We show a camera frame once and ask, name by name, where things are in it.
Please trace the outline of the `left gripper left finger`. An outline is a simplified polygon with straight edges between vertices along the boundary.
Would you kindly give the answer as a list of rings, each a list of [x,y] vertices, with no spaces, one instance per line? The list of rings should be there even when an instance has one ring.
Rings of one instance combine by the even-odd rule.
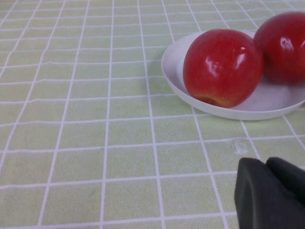
[[[239,160],[234,201],[241,229],[305,227],[305,206],[258,159]]]

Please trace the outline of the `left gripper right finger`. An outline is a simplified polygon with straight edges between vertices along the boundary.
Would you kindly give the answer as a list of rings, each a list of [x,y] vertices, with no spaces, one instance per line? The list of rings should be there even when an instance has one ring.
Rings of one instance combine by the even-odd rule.
[[[304,206],[305,171],[279,157],[270,157],[265,164],[282,185],[293,193],[295,199]]]

